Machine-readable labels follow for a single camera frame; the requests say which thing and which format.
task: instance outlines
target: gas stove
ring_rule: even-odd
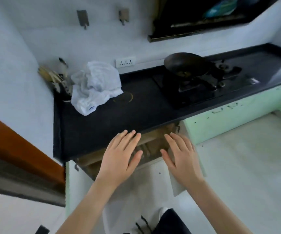
[[[192,104],[240,90],[260,83],[257,79],[245,74],[242,68],[231,66],[224,60],[210,62],[207,74],[190,81],[178,81],[166,68],[152,76],[162,93],[174,108]]]

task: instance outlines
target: black countertop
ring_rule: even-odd
[[[260,84],[176,110],[151,78],[164,66],[120,75],[122,90],[133,94],[129,103],[115,102],[115,98],[111,98],[95,112],[83,116],[71,103],[55,100],[54,157],[66,162],[106,147],[125,129],[146,133],[281,84],[281,74],[276,74],[281,68],[281,48],[272,44],[205,58],[210,61],[227,59],[226,62],[242,67]]]

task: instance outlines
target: outlet socket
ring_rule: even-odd
[[[124,58],[118,58],[115,60],[115,67],[121,68],[126,66],[132,66],[135,65],[136,57],[124,57]]]

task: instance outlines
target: person's left hand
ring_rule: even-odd
[[[140,133],[131,140],[135,130],[127,134],[127,130],[117,134],[109,143],[96,181],[103,181],[109,186],[117,188],[137,167],[143,151],[138,151],[129,164],[129,159],[140,140]]]

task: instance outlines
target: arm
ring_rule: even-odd
[[[174,154],[175,163],[168,153],[161,150],[162,157],[176,180],[186,187],[217,234],[252,234],[251,231],[221,201],[202,176],[196,148],[183,135],[165,135]]]
[[[101,168],[90,190],[65,220],[56,234],[89,234],[100,217],[104,206],[115,189],[134,172],[142,151],[138,151],[129,164],[129,159],[140,140],[140,133],[127,130],[117,134],[109,143]]]

